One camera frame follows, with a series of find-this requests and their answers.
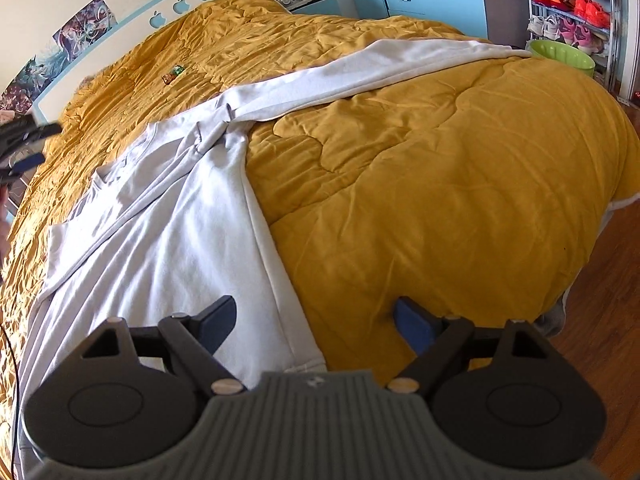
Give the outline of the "green plastic basin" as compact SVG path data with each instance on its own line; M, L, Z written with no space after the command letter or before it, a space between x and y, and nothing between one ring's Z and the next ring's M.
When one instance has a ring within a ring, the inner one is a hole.
M567 66L576 68L589 77L593 77L596 70L596 62L592 57L581 50L564 44L564 42L534 39L527 43L527 50L534 55L558 61Z

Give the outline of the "mustard yellow quilt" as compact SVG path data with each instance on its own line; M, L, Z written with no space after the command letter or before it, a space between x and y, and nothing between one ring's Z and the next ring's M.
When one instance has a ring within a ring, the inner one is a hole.
M79 87L14 220L1 289L1 463L13 464L28 318L49 231L149 125L222 92L319 67L378 40L473 40L414 18L289 14L214 0ZM181 65L171 84L163 74ZM639 139L600 84L558 62L490 58L303 108L248 134L245 173L324 370L387 382L413 351L408 296L486 326L552 310L605 218L639 197Z

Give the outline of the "anime wall posters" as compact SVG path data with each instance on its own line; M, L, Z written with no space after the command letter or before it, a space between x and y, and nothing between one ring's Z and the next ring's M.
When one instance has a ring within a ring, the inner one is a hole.
M2 112L27 114L35 99L66 67L117 24L105 0L91 0L53 35L18 72L1 95Z

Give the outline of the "white Nevada sweatshirt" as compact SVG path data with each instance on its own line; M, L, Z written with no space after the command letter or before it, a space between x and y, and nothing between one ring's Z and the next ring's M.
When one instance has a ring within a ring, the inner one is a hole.
M146 128L96 170L51 226L46 278L28 318L20 393L108 318L152 325L224 295L239 318L217 351L248 386L265 372L320 373L326 361L245 173L250 129L511 48L474 40L378 40L336 61L242 84Z

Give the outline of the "white blue apple headboard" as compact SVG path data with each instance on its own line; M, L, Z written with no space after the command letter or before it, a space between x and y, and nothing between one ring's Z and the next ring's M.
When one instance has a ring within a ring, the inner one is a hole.
M32 114L40 124L54 122L70 102L81 81L112 65L165 25L212 0L151 0L117 24L75 58L40 93Z

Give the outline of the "blue nightstand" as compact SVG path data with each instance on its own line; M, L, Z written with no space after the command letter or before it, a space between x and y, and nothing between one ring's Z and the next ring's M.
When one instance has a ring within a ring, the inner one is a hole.
M288 12L307 15L341 15L337 0L276 0Z

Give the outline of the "metal shoe rack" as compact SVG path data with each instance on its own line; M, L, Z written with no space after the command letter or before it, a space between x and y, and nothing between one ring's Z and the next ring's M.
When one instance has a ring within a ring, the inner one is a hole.
M527 0L527 40L551 40L588 55L593 78L612 91L620 50L620 0Z

